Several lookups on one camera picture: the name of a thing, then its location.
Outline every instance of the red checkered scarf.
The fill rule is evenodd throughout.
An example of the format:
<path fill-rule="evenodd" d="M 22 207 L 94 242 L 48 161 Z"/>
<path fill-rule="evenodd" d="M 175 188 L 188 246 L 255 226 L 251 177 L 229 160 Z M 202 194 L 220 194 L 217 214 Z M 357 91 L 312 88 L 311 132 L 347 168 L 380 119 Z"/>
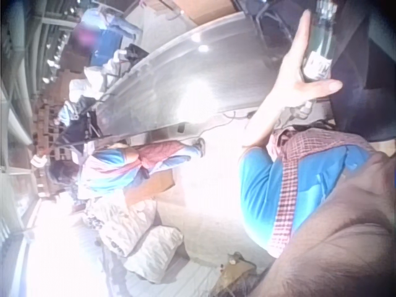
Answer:
<path fill-rule="evenodd" d="M 294 129 L 278 131 L 272 140 L 278 147 L 278 150 L 272 151 L 278 151 L 278 157 L 282 158 L 283 176 L 277 216 L 267 251 L 271 256 L 278 258 L 291 238 L 298 193 L 299 161 L 313 153 L 341 145 L 357 145 L 370 153 L 374 152 L 374 149 L 358 135 L 317 128 L 310 128 L 304 132 L 296 132 Z"/>

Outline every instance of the bottle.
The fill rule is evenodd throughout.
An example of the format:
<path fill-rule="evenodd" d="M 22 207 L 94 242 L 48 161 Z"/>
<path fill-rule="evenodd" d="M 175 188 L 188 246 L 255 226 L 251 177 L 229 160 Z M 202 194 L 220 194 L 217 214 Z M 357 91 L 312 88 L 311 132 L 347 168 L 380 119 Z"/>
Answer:
<path fill-rule="evenodd" d="M 308 47 L 301 73 L 306 82 L 328 79 L 335 52 L 334 19 L 337 5 L 332 0 L 318 0 L 311 19 Z M 306 119 L 316 100 L 296 108 L 294 117 Z"/>

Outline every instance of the stainless steel counter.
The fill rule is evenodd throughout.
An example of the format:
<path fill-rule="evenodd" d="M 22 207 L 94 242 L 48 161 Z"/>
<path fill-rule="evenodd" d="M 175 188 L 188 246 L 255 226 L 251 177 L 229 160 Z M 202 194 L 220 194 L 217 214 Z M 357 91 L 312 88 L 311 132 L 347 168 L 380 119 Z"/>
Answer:
<path fill-rule="evenodd" d="M 141 60 L 98 106 L 104 134 L 134 136 L 258 106 L 276 73 L 264 66 L 252 22 L 240 12 L 175 38 Z"/>

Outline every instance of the bottle label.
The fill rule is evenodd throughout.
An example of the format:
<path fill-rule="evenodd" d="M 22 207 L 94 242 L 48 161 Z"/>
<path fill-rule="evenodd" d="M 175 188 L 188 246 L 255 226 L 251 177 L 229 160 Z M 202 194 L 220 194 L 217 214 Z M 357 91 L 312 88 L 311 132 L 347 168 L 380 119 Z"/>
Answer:
<path fill-rule="evenodd" d="M 328 79 L 332 60 L 326 59 L 316 51 L 311 51 L 303 68 L 304 75 L 312 80 Z"/>

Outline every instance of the fluorescent light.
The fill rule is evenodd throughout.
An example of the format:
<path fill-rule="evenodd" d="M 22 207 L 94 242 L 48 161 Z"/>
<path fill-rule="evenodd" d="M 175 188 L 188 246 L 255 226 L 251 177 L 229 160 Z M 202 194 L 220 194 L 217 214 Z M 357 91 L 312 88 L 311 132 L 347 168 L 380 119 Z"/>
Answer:
<path fill-rule="evenodd" d="M 55 62 L 54 61 L 52 61 L 52 60 L 47 60 L 47 63 L 48 63 L 48 65 L 50 66 L 50 67 L 54 67 L 55 66 Z"/>
<path fill-rule="evenodd" d="M 198 47 L 198 50 L 199 50 L 201 53 L 207 53 L 207 52 L 209 51 L 209 47 L 208 47 L 207 45 L 200 45 L 200 46 Z"/>
<path fill-rule="evenodd" d="M 200 33 L 195 33 L 191 35 L 191 40 L 193 42 L 199 43 L 200 42 Z"/>

